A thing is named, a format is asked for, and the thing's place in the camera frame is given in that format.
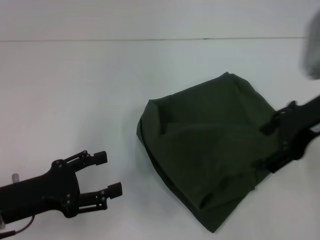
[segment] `cable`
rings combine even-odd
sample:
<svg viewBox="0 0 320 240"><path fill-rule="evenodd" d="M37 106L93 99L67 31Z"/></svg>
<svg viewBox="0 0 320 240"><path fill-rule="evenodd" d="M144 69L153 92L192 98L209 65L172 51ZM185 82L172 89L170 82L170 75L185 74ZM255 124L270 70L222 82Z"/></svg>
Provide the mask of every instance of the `cable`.
<svg viewBox="0 0 320 240"><path fill-rule="evenodd" d="M0 239L5 239L5 238L8 238L8 237L11 237L11 236L14 236L16 234L23 232L28 227L30 227L30 225L34 222L34 220L35 220L35 215L32 216L30 222L24 228L21 228L18 231L7 231L7 232L0 233Z"/></svg>

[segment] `dark green cloth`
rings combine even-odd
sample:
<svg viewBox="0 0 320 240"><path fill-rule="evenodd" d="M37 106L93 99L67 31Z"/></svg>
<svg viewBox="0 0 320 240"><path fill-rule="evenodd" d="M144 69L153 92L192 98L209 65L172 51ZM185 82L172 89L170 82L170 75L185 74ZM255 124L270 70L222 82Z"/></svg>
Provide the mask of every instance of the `dark green cloth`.
<svg viewBox="0 0 320 240"><path fill-rule="evenodd" d="M222 76L149 100L137 135L167 187L211 232L269 172L278 149L259 127L274 109L244 79Z"/></svg>

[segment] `green fabric bag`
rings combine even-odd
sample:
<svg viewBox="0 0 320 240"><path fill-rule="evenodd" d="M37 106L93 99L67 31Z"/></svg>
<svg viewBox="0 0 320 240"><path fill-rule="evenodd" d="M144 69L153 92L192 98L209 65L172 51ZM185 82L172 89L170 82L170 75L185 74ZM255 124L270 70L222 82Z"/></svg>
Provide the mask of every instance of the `green fabric bag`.
<svg viewBox="0 0 320 240"><path fill-rule="evenodd" d="M278 149L259 127L274 109L244 79L222 76L149 100L137 135L167 187L211 232L268 174Z"/></svg>

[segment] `white table surface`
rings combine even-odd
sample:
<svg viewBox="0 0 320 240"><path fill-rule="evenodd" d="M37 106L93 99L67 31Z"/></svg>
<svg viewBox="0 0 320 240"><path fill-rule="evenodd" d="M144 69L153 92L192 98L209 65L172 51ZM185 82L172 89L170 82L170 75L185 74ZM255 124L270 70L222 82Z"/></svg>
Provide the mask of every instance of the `white table surface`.
<svg viewBox="0 0 320 240"><path fill-rule="evenodd" d="M189 1L189 5L181 4L181 7L175 5L178 1L167 1L166 4L176 8L160 7L159 11L157 5L162 3L152 1L149 14L153 16L152 10L156 11L155 18L161 16L163 9L170 14L176 11L177 15L181 9L181 18L176 16L178 22L172 20L170 25L170 19L164 17L164 22L159 22L159 32L143 26L141 31L136 31L137 22L147 21L141 15L137 16L140 19L137 22L124 18L129 24L126 32L124 25L116 30L117 16L110 18L106 27L106 30L111 29L114 23L110 35L101 31L103 25L95 29L89 27L95 17L95 12L90 11L95 5L90 2L81 1L82 6L88 6L88 10L84 8L83 11L70 0L61 9L58 7L62 6L62 1L0 2L0 19L4 14L19 20L7 23L0 20L0 40L14 40L0 42L0 186L10 184L13 173L19 173L20 180L42 175L49 170L52 161L82 150L91 154L106 151L107 164L77 173L80 190L84 193L98 191L122 182L123 196L108 200L107 211L80 214L72 219L58 211L42 213L25 232L11 239L320 239L319 139L311 143L301 161L294 161L265 179L212 234L168 190L136 136L137 123L149 99L176 93L224 72L248 80L276 109L292 100L299 104L307 102L320 93L320 81L308 80L303 73L303 39L60 41L239 36L223 32L213 19L215 14L208 13L212 18L200 14L207 11L203 4L219 6L224 4L222 1ZM145 2L135 1L138 5ZM264 29L246 31L256 27L253 20L251 26L242 28L244 32L233 27L235 33L242 33L240 37L303 36L303 26L316 12L316 1L307 1L309 5L298 0L292 2L304 7L296 9L291 1L279 3L283 7L287 5L287 20L293 21L290 22L292 28L284 26L287 32L277 34L283 25L274 20L284 18L284 10L273 9L278 6L275 1L269 8L263 8L278 13L275 18L264 19L268 24L263 25ZM47 6L55 4L56 8L49 11ZM128 14L136 9L133 3L125 0L113 4L120 12ZM196 13L195 18L197 14L203 17L197 18L195 24L201 25L205 20L217 28L200 32L187 29L184 24L192 22L184 12L188 6L189 11ZM148 6L141 8L148 12ZM65 16L72 16L63 20L66 25L60 22L61 15L54 14L58 10L64 11ZM97 5L95 10L104 13ZM217 18L232 15L224 8L221 10L224 14L215 12ZM297 16L301 17L301 22L291 19L291 11L301 12ZM87 18L77 18L81 14ZM232 21L238 20L241 21L241 17L234 15ZM61 25L61 28L51 32L50 24L56 30L56 26ZM22 228L28 221L9 224L6 230Z"/></svg>

